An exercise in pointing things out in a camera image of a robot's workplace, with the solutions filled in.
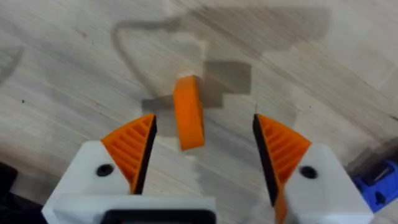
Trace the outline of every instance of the screw head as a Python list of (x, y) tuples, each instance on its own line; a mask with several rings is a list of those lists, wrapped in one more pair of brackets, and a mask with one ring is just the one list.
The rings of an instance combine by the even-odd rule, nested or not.
[(107, 175), (110, 175), (113, 170), (114, 167), (112, 164), (102, 164), (97, 168), (95, 173), (98, 177), (106, 177)]
[(316, 179), (318, 177), (318, 172), (312, 166), (303, 166), (300, 168), (300, 173), (305, 178)]

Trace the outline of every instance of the wooden surface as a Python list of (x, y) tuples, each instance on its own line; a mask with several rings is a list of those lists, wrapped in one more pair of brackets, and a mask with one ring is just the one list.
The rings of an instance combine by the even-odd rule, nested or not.
[[(1, 0), (0, 161), (44, 202), (80, 144), (144, 113), (146, 195), (217, 199), (221, 223), (272, 223), (255, 111), (345, 166), (398, 133), (394, 0)], [(200, 77), (206, 146), (180, 152), (170, 94)], [(392, 204), (378, 223), (397, 223)]]

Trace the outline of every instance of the black object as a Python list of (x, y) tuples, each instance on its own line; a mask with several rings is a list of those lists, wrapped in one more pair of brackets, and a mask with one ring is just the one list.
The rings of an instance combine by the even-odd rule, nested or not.
[(10, 191), (18, 171), (11, 166), (0, 163), (0, 198), (4, 198)]
[(390, 164), (382, 161), (368, 169), (362, 179), (365, 184), (372, 186), (393, 172), (394, 168)]
[(142, 194), (142, 191), (144, 189), (145, 177), (147, 175), (149, 158), (152, 152), (152, 146), (154, 145), (156, 132), (157, 132), (156, 116), (154, 116), (154, 120), (152, 121), (152, 124), (149, 129), (148, 140), (144, 150), (145, 152), (144, 157), (142, 158), (141, 162), (141, 169), (139, 171), (137, 178), (136, 189), (134, 190), (133, 194)]
[(316, 179), (318, 172), (312, 166), (303, 166), (300, 168), (300, 173), (308, 179)]
[(97, 168), (96, 174), (98, 177), (106, 177), (112, 174), (114, 167), (112, 164), (103, 164)]
[(253, 120), (253, 133), (256, 138), (257, 148), (260, 153), (260, 159), (262, 164), (262, 171), (264, 173), (264, 177), (266, 178), (267, 188), (269, 200), (271, 201), (271, 205), (275, 205), (276, 197), (278, 195), (278, 186), (274, 174), (274, 170), (271, 165), (271, 159), (268, 154), (268, 149), (266, 145), (266, 140), (263, 138), (261, 124), (258, 118), (258, 114), (254, 115)]
[(386, 202), (386, 197), (380, 192), (376, 192), (375, 197), (376, 197), (376, 203), (378, 205), (384, 204)]
[(14, 168), (0, 162), (0, 223), (47, 224), (41, 212), (42, 205), (9, 192), (17, 175)]
[(122, 223), (216, 224), (216, 215), (209, 210), (109, 210), (101, 222)]

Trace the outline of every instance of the orange gripper pad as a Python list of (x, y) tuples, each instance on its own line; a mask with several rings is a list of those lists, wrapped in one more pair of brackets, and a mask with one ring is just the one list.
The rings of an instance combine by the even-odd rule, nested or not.
[(273, 119), (258, 115), (272, 168), (281, 184), (285, 184), (311, 142), (301, 134)]
[(181, 150), (205, 145), (203, 108), (195, 76), (177, 80), (174, 88), (174, 110)]
[(284, 185), (311, 142), (283, 124), (255, 114), (253, 131), (260, 153), (264, 176), (277, 223), (287, 213)]
[(101, 140), (129, 182), (131, 194), (141, 194), (144, 188), (156, 131), (156, 117), (148, 114), (128, 122)]

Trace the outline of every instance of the blue object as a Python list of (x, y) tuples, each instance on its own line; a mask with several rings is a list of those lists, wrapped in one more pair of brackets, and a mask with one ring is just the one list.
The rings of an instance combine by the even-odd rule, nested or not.
[(392, 160), (378, 163), (353, 181), (373, 212), (398, 197), (398, 165)]

